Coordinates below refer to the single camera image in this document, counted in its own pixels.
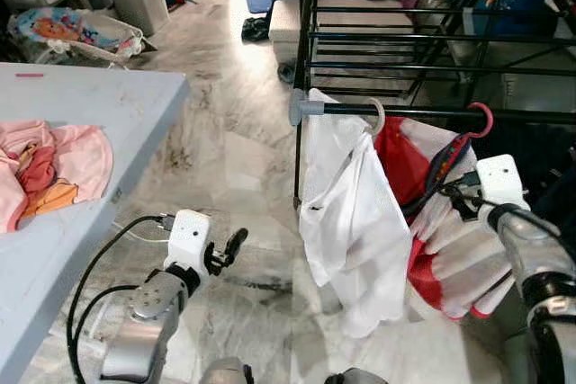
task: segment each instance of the clothes drying rack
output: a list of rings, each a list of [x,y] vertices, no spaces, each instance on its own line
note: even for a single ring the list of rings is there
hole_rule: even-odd
[[[404,116],[426,119],[478,119],[484,114],[465,107],[475,100],[474,91],[485,76],[491,74],[519,74],[534,76],[575,76],[575,68],[522,67],[558,50],[576,46],[576,16],[569,0],[552,0],[555,8],[538,11],[509,10],[500,7],[502,0],[491,0],[490,6],[481,9],[479,0],[445,0],[440,7],[358,7],[319,4],[319,0],[300,0],[301,29],[298,56],[294,74],[294,90],[290,118],[297,126],[294,172],[294,208],[300,203],[300,155],[302,145],[302,118],[312,114],[354,114],[376,116],[373,104],[318,103],[308,101],[307,91],[318,87],[323,93],[338,98],[345,96],[400,97],[406,105],[384,105],[387,116]],[[404,13],[412,17],[412,25],[358,24],[346,22],[319,23],[318,15],[330,17],[331,13],[353,14]],[[432,23],[419,21],[418,17],[438,16]],[[465,31],[466,20],[486,16],[480,34]],[[498,20],[516,17],[523,21],[563,20],[570,30],[570,38],[545,36],[502,36],[494,31]],[[472,43],[473,58],[462,62],[455,58],[451,44]],[[486,61],[493,43],[534,44],[535,52],[501,65]],[[369,58],[369,61],[348,61],[348,58]],[[356,85],[318,86],[315,79],[335,78],[355,80],[382,80],[409,83],[406,88],[367,88]],[[459,106],[414,106],[423,84],[453,82]],[[523,110],[492,110],[495,120],[522,123],[547,123],[576,125],[574,112],[541,112]]]

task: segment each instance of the black metal rack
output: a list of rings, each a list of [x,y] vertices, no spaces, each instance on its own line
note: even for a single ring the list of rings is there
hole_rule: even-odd
[[[537,11],[507,9],[502,0],[490,0],[478,8],[479,0],[418,0],[413,7],[372,7],[328,5],[319,0],[301,0],[301,32],[294,76],[294,89],[304,94],[312,87],[345,103],[325,104],[324,113],[377,115],[372,105],[347,103],[350,98],[396,97],[407,106],[387,106],[387,115],[426,118],[475,117],[478,112],[464,109],[478,95],[479,82],[493,74],[533,76],[574,76],[576,67],[554,68],[521,66],[555,51],[576,46],[576,39],[547,36],[498,34],[499,20],[562,19],[576,35],[576,16],[569,0],[552,0],[552,8]],[[349,20],[331,22],[331,16],[342,13]],[[359,14],[405,14],[409,23],[359,23]],[[483,26],[470,32],[466,24],[471,17],[486,17]],[[494,63],[487,54],[498,44],[510,47],[532,47],[528,53]],[[467,49],[469,55],[459,58],[455,52]],[[422,88],[431,83],[443,85],[442,92],[451,94],[450,107],[413,106]],[[494,110],[496,120],[525,123],[576,124],[572,112],[528,112]],[[294,205],[299,202],[300,151],[302,124],[296,138]]]

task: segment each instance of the marble floor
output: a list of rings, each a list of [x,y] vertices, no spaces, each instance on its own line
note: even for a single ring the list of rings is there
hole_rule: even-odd
[[[162,383],[197,383],[208,364],[238,356],[257,383],[321,384],[356,366],[395,383],[501,383],[503,366],[482,339],[437,314],[381,326],[352,340],[338,331],[338,302],[314,285],[292,207],[295,133],[290,88],[276,77],[268,42],[243,44],[245,0],[195,0],[171,13],[153,38],[158,52],[132,68],[181,71],[193,91],[169,137],[124,203],[122,225],[143,213],[191,208],[212,216],[222,245],[235,229],[250,235],[238,261],[194,295],[169,345]],[[138,236],[161,239],[154,228]],[[142,282],[166,256],[165,243],[127,237],[97,266],[81,306],[121,282]],[[94,382],[125,296],[96,308],[80,362]],[[21,383],[72,383],[64,322],[68,301]]]

